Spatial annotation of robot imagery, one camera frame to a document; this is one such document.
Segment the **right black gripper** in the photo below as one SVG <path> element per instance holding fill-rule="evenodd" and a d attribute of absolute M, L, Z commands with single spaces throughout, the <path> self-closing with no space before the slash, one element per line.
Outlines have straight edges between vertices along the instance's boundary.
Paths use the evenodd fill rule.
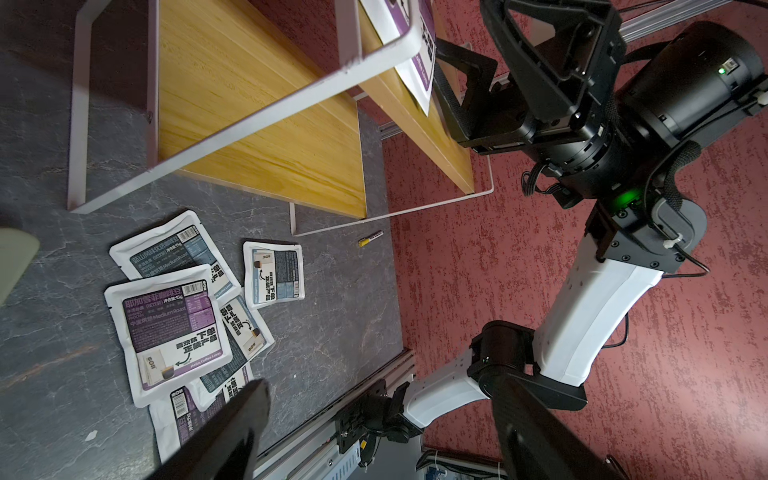
<path fill-rule="evenodd" d="M 522 151 L 547 174 L 615 174 L 618 121 L 612 97 L 624 59 L 622 23 L 609 1 L 482 1 L 489 34 L 509 67 L 436 39 L 433 90 L 445 127 L 462 147 L 482 155 Z M 554 28 L 532 44 L 512 14 Z M 457 96 L 442 68 L 465 76 Z"/>

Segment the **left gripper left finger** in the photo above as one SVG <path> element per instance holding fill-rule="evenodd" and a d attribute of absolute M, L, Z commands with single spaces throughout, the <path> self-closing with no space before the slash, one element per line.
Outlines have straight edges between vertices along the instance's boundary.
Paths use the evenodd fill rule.
<path fill-rule="evenodd" d="M 192 436 L 151 479 L 251 479 L 269 420 L 269 383 L 253 380 Z"/>

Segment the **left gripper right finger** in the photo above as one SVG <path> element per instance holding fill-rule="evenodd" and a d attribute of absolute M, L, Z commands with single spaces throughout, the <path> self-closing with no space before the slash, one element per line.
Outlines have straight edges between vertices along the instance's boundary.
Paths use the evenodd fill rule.
<path fill-rule="evenodd" d="M 492 414 L 510 479 L 620 479 L 510 376 L 490 382 Z"/>

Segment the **purple coffee bag bottom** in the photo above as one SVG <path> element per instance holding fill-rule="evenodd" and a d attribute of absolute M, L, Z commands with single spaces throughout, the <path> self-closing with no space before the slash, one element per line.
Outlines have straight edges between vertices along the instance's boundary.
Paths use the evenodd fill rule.
<path fill-rule="evenodd" d="M 150 404 L 160 461 L 165 463 L 170 459 L 252 379 L 251 366 L 246 363 L 224 381 L 213 403 L 205 410 L 195 404 L 186 387 Z"/>

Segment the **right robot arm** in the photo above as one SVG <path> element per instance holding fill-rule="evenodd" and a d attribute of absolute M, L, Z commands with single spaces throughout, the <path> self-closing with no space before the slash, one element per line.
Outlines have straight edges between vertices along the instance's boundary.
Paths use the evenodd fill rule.
<path fill-rule="evenodd" d="M 525 195 L 547 176 L 546 194 L 561 207 L 594 207 L 540 327 L 489 322 L 424 380 L 393 392 L 376 382 L 337 414 L 341 451 L 407 442 L 478 400 L 491 402 L 505 447 L 571 441 L 555 412 L 585 406 L 584 382 L 620 321 L 660 280 L 679 276 L 706 232 L 676 174 L 767 102 L 759 54 L 716 23 L 631 52 L 608 1 L 484 1 L 480 11 L 510 81 L 494 81 L 494 59 L 430 40 L 437 62 L 467 78 L 457 98 L 434 72 L 451 137 L 479 154 L 524 152 L 534 161 Z"/>

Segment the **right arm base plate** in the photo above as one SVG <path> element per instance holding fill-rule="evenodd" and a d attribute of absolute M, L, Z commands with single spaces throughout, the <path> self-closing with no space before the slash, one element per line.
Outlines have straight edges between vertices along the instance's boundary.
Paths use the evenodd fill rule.
<path fill-rule="evenodd" d="M 345 454 L 366 435 L 376 436 L 384 431 L 391 401 L 386 381 L 379 379 L 335 415 L 335 438 L 340 454 Z"/>

